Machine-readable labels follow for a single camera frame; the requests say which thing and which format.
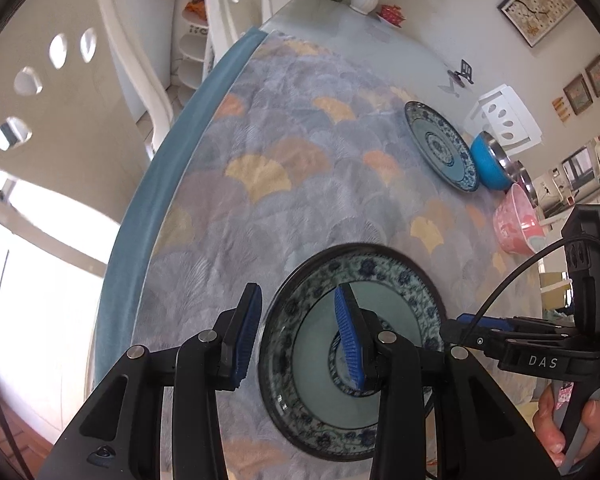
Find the fan-pattern tablecloth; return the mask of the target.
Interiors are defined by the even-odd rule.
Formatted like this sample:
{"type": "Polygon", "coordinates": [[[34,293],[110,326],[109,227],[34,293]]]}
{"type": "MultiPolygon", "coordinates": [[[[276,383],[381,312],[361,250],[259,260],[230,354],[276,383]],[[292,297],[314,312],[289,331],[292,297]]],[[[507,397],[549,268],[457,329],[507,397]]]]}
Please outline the fan-pattern tablecloth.
{"type": "Polygon", "coordinates": [[[519,258],[496,240],[501,195],[462,193],[422,159],[405,90],[329,50],[259,29],[223,56],[155,154],[112,248],[94,374],[132,344],[176,347],[234,307],[271,301],[330,246],[414,260],[449,315],[471,313],[519,258]]]}

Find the small framed picture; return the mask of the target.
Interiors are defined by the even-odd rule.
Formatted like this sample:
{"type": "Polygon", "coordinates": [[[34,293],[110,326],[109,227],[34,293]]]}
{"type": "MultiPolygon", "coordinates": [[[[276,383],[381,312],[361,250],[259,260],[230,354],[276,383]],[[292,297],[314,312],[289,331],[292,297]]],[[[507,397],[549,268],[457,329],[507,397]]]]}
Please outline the small framed picture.
{"type": "Polygon", "coordinates": [[[600,55],[597,55],[594,60],[585,67],[586,76],[594,91],[594,94],[600,98],[600,55]]]}
{"type": "Polygon", "coordinates": [[[570,81],[564,88],[565,96],[576,116],[585,112],[592,104],[593,99],[588,85],[582,74],[570,81]]]}

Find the small framed picture right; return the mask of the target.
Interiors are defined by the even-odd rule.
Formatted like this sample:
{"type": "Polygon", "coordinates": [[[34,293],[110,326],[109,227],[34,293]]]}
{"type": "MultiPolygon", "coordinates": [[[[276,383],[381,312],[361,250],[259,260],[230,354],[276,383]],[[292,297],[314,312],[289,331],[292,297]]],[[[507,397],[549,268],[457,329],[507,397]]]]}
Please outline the small framed picture right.
{"type": "Polygon", "coordinates": [[[600,98],[600,55],[597,55],[594,60],[585,67],[586,76],[594,91],[594,94],[600,98]]]}

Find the magenta steel bowl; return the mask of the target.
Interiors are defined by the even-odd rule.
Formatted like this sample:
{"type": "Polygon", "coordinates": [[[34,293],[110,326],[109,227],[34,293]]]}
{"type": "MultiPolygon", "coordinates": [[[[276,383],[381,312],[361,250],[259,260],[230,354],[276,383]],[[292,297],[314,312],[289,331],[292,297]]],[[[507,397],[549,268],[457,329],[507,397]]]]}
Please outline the magenta steel bowl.
{"type": "Polygon", "coordinates": [[[531,205],[533,207],[539,206],[538,194],[536,194],[535,187],[527,169],[524,168],[524,165],[519,160],[515,160],[513,165],[515,181],[522,187],[531,205]]]}

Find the large framed picture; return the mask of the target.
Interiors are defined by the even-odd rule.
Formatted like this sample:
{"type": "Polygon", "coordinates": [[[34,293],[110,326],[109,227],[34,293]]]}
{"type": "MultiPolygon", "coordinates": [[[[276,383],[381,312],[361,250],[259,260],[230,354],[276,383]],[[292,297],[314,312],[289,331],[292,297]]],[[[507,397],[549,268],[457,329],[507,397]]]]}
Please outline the large framed picture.
{"type": "Polygon", "coordinates": [[[503,0],[498,10],[534,48],[576,7],[574,0],[503,0]]]}

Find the white chair far side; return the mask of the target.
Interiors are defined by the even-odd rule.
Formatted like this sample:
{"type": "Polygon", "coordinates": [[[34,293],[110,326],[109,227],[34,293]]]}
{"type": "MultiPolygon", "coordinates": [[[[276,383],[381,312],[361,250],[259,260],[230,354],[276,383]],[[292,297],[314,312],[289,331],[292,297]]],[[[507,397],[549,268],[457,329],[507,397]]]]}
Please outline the white chair far side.
{"type": "Polygon", "coordinates": [[[490,133],[508,156],[530,150],[542,141],[538,123],[508,84],[478,97],[465,118],[464,129],[472,136],[490,133]]]}

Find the pink ceramic bowl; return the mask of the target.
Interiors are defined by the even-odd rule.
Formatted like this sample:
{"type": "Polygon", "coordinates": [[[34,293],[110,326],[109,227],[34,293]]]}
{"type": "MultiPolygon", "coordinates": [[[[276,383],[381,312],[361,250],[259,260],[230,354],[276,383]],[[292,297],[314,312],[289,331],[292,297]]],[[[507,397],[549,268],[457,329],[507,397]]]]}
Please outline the pink ceramic bowl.
{"type": "Polygon", "coordinates": [[[532,256],[546,244],[543,227],[522,187],[514,183],[493,216],[498,244],[509,254],[532,256]]]}

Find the blue steel bowl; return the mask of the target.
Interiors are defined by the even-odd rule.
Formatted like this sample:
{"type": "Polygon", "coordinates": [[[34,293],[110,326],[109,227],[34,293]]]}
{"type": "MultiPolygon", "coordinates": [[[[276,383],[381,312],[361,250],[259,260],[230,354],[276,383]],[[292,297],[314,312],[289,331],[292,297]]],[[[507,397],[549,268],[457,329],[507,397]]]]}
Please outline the blue steel bowl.
{"type": "Polygon", "coordinates": [[[513,185],[516,174],[514,162],[492,134],[486,131],[477,134],[471,143],[470,154],[484,186],[506,192],[513,185]]]}

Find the black phone stand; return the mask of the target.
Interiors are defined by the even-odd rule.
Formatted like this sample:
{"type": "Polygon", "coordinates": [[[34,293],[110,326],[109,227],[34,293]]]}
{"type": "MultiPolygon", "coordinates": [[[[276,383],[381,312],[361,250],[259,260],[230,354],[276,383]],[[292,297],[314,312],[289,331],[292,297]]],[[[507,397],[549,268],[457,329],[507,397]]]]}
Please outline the black phone stand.
{"type": "Polygon", "coordinates": [[[458,70],[448,70],[448,75],[456,84],[465,88],[468,84],[471,86],[475,83],[472,79],[472,66],[462,58],[460,60],[460,68],[458,70]]]}

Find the small framed picture left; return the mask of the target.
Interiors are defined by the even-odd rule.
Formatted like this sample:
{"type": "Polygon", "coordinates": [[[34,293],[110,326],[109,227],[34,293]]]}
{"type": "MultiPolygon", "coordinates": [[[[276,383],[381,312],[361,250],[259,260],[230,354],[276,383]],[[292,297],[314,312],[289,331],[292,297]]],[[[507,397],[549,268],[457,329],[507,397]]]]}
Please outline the small framed picture left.
{"type": "Polygon", "coordinates": [[[570,81],[564,88],[565,96],[576,116],[585,112],[592,104],[593,99],[588,85],[582,74],[570,81]]]}

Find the blue floral plate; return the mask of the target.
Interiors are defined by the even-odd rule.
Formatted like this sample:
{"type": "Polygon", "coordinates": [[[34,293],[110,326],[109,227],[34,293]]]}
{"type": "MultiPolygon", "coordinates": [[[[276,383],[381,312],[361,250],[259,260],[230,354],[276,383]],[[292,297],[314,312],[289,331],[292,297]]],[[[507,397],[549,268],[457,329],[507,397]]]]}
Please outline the blue floral plate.
{"type": "Polygon", "coordinates": [[[476,192],[480,184],[477,168],[456,129],[444,116],[419,101],[406,102],[404,113],[414,142],[429,166],[457,191],[476,192]]]}
{"type": "Polygon", "coordinates": [[[361,308],[385,330],[439,351],[446,318],[428,275],[386,246],[329,247],[302,263],[268,309],[259,356],[259,384],[270,419],[296,448],[334,462],[373,455],[380,396],[355,387],[335,315],[335,290],[351,286],[361,308]]]}

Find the white corner shelf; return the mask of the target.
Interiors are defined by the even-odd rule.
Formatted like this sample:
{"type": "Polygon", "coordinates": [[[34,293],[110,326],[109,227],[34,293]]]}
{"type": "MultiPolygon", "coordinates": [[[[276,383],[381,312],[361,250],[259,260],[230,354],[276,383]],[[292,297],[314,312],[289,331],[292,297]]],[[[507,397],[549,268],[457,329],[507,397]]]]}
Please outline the white corner shelf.
{"type": "Polygon", "coordinates": [[[171,74],[182,104],[206,76],[210,52],[208,30],[204,0],[174,1],[171,74]]]}

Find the white chair near left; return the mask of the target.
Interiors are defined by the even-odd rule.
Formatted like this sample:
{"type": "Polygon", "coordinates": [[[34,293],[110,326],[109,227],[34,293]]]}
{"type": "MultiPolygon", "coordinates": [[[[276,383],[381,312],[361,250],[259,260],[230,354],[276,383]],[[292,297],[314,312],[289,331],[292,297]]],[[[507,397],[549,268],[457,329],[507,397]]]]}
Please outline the white chair near left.
{"type": "Polygon", "coordinates": [[[173,122],[141,7],[0,0],[0,225],[95,276],[173,122]]]}

